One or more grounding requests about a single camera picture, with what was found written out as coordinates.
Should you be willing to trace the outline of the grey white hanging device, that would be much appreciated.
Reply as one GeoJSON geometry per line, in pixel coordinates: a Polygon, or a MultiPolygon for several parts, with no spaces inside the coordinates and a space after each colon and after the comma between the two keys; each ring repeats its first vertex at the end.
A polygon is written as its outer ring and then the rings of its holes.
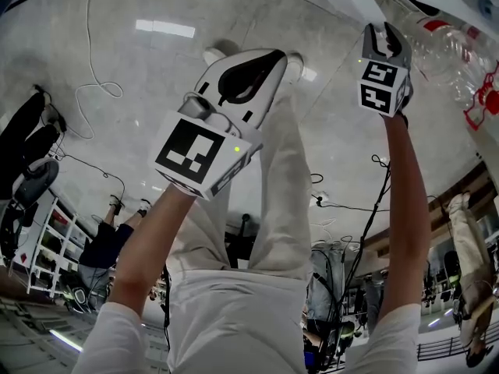
{"type": "Polygon", "coordinates": [[[23,170],[12,185],[12,197],[23,209],[30,208],[50,188],[59,173],[56,159],[44,157],[23,170]]]}

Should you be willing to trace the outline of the person's white shoe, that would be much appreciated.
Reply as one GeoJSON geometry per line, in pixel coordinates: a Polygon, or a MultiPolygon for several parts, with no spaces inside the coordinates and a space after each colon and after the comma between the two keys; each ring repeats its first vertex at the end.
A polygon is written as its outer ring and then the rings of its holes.
{"type": "Polygon", "coordinates": [[[207,66],[227,56],[240,52],[240,47],[234,41],[228,39],[218,39],[211,46],[205,48],[203,59],[207,66]]]}
{"type": "Polygon", "coordinates": [[[283,81],[293,84],[299,81],[303,74],[303,57],[300,53],[293,52],[287,55],[288,64],[285,70],[283,81]]]}

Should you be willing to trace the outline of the pile of clear plastic bottles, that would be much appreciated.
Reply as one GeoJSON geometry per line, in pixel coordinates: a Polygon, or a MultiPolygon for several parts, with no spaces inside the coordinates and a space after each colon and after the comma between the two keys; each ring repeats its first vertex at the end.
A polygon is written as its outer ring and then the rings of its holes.
{"type": "Polygon", "coordinates": [[[400,22],[412,66],[439,86],[473,130],[499,115],[499,44],[474,26],[412,13],[400,22]]]}

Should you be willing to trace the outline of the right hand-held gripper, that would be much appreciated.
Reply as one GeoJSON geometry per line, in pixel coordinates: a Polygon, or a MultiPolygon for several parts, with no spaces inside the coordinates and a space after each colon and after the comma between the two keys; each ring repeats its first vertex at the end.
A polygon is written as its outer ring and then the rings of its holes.
{"type": "Polygon", "coordinates": [[[403,34],[392,24],[385,22],[388,50],[387,56],[377,46],[377,32],[372,23],[366,25],[363,38],[362,57],[358,60],[357,96],[361,108],[380,115],[394,117],[402,107],[409,87],[409,71],[412,64],[412,49],[403,34]]]}

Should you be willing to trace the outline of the person's left forearm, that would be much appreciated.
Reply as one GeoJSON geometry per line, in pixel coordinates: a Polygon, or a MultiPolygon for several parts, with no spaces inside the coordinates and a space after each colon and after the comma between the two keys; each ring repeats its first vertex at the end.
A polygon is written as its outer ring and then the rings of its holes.
{"type": "Polygon", "coordinates": [[[120,252],[109,301],[143,313],[180,226],[196,200],[173,185],[150,208],[120,252]]]}

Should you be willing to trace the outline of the black stand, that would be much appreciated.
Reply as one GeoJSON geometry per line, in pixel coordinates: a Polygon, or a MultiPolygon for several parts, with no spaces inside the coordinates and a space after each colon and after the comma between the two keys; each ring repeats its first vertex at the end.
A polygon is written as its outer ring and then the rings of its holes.
{"type": "Polygon", "coordinates": [[[239,224],[225,225],[225,248],[232,269],[247,268],[259,228],[248,213],[241,216],[239,224]]]}

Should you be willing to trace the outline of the person's beige trousers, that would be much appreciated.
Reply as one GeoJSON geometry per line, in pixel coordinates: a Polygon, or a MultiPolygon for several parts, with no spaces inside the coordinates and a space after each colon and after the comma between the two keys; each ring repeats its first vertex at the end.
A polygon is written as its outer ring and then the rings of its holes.
{"type": "MultiPolygon", "coordinates": [[[[248,269],[307,281],[311,176],[294,107],[294,93],[279,91],[263,122],[261,222],[248,269]]],[[[223,241],[229,194],[225,187],[212,201],[194,202],[166,260],[171,274],[229,269],[223,241]]]]}

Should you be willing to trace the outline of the person's left white shoe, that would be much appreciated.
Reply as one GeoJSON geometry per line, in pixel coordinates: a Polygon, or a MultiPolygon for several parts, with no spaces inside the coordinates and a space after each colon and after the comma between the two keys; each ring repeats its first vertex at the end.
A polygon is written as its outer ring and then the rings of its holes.
{"type": "Polygon", "coordinates": [[[203,59],[207,66],[227,56],[240,52],[240,47],[234,41],[228,39],[218,39],[211,46],[205,48],[203,59]]]}

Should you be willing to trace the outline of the white storage rack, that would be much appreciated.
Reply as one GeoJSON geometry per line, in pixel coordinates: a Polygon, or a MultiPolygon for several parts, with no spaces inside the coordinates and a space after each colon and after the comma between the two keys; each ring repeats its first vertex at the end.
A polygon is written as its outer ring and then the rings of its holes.
{"type": "Polygon", "coordinates": [[[80,255],[90,239],[78,214],[53,192],[45,192],[37,201],[31,227],[20,235],[12,262],[14,270],[26,277],[27,293],[40,291],[49,298],[62,295],[61,274],[78,271],[80,255]]]}

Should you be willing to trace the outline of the person's white shirt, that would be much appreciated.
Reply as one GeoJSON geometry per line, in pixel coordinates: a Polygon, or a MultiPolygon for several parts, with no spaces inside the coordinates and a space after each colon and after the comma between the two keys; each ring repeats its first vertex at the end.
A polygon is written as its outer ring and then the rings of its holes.
{"type": "MultiPolygon", "coordinates": [[[[302,280],[239,270],[172,276],[168,367],[172,374],[307,374],[302,280]]],[[[345,374],[415,374],[421,308],[388,313],[345,374]]],[[[105,303],[72,374],[146,374],[140,317],[105,303]]]]}

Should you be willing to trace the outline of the person's right white shoe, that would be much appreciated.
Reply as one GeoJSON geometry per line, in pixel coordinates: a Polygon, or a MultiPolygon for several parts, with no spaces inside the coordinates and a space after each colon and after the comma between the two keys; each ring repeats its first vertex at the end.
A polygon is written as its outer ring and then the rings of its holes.
{"type": "Polygon", "coordinates": [[[283,81],[293,84],[299,81],[303,74],[303,57],[300,53],[293,52],[287,55],[288,64],[285,70],[283,81]]]}

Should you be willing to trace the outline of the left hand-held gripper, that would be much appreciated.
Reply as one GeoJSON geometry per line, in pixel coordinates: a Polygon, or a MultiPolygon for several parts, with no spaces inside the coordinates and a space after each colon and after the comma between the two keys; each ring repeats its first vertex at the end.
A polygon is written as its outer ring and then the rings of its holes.
{"type": "Polygon", "coordinates": [[[167,111],[149,165],[181,191],[212,200],[263,146],[258,127],[287,63],[281,50],[253,49],[210,65],[196,93],[167,111]]]}

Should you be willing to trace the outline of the person's right forearm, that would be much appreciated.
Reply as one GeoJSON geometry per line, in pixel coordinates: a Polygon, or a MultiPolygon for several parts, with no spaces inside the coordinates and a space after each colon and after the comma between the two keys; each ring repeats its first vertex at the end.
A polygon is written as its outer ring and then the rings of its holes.
{"type": "Polygon", "coordinates": [[[402,306],[421,306],[431,235],[426,190],[405,118],[385,117],[384,125],[391,159],[389,267],[378,319],[402,306]]]}

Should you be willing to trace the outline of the black metal railing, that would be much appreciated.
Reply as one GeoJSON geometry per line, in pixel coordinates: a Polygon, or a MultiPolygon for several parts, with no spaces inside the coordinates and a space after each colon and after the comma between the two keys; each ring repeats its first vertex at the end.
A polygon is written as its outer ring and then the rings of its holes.
{"type": "MultiPolygon", "coordinates": [[[[499,326],[489,329],[484,340],[487,344],[494,344],[499,341],[499,326]]],[[[427,362],[448,358],[465,353],[464,347],[458,337],[451,337],[429,343],[422,343],[417,348],[417,358],[419,362],[427,362]]]]}

